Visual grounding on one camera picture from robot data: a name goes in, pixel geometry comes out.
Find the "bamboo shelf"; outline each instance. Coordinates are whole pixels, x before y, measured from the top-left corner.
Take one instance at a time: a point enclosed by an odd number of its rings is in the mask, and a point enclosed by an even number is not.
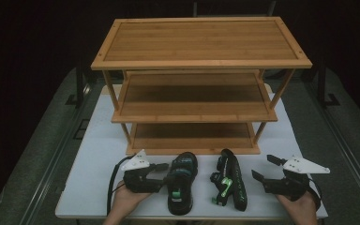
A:
[[[310,67],[279,17],[115,20],[92,64],[103,71],[127,153],[159,155],[259,154],[294,70]],[[268,68],[287,69],[272,99],[263,85]],[[119,98],[109,74],[118,69]],[[252,122],[261,122],[256,132]]]

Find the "gray floor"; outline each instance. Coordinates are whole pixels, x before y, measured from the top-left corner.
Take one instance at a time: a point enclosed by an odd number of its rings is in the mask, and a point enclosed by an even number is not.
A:
[[[336,74],[328,70],[327,75],[327,93],[339,106],[323,110],[314,97],[315,82],[301,82],[297,74],[282,99],[303,156],[331,169],[329,175],[312,175],[329,214],[325,224],[360,224],[360,111]],[[275,91],[279,81],[266,81]],[[57,218],[54,209],[82,141],[74,136],[82,136],[79,128],[86,128],[103,85],[101,78],[90,83],[83,105],[75,109],[66,105],[76,93],[75,70],[68,74],[2,192],[0,224],[101,224]]]

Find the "black shoe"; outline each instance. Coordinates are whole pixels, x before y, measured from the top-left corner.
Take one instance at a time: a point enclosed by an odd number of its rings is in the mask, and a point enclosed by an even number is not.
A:
[[[172,161],[168,173],[168,208],[173,215],[183,216],[192,208],[191,185],[198,173],[198,161],[191,152],[180,154]]]

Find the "black cable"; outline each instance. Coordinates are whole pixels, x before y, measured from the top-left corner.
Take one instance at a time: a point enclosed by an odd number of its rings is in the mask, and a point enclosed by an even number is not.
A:
[[[112,193],[114,193],[117,189],[119,189],[121,186],[123,186],[124,184],[122,184],[122,185],[120,185],[120,186],[118,186],[118,187],[116,187],[113,191],[112,191]]]
[[[121,161],[118,162],[118,164],[115,165],[115,167],[113,168],[112,174],[111,174],[111,178],[110,178],[110,184],[108,185],[108,197],[107,197],[107,216],[111,211],[111,199],[113,198],[113,193],[120,187],[117,187],[115,190],[113,190],[113,181],[115,180],[115,176],[118,173],[119,170],[119,166],[128,159],[133,158],[133,156],[131,157],[124,157]]]

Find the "white table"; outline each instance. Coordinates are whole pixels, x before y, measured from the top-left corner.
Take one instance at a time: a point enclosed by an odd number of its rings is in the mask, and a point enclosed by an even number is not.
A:
[[[278,122],[267,123],[259,140],[262,153],[237,156],[247,190],[248,204],[245,212],[240,212],[233,207],[233,197],[230,197],[224,207],[211,203],[212,197],[218,195],[218,190],[210,182],[210,175],[216,171],[219,156],[198,155],[199,172],[192,185],[194,204],[187,215],[179,217],[169,212],[168,192],[166,187],[163,187],[159,193],[155,193],[143,201],[128,218],[287,219],[288,215],[277,198],[272,194],[265,193],[262,184],[253,179],[251,175],[251,170],[254,170],[264,175],[265,178],[281,179],[284,176],[282,168],[268,162],[266,155],[274,155],[278,158],[302,156],[281,100],[276,106],[276,112]],[[121,125],[110,122],[112,115],[113,105],[110,95],[103,91],[68,176],[66,188],[57,204],[55,214],[59,218],[106,217],[107,189],[113,167],[126,156],[128,145]],[[175,157],[150,156],[148,159],[151,163],[171,164]],[[154,174],[154,177],[163,177],[166,173],[157,173]],[[119,170],[115,179],[115,187],[122,177],[123,172]],[[328,217],[323,204],[318,210],[317,216],[318,218]]]

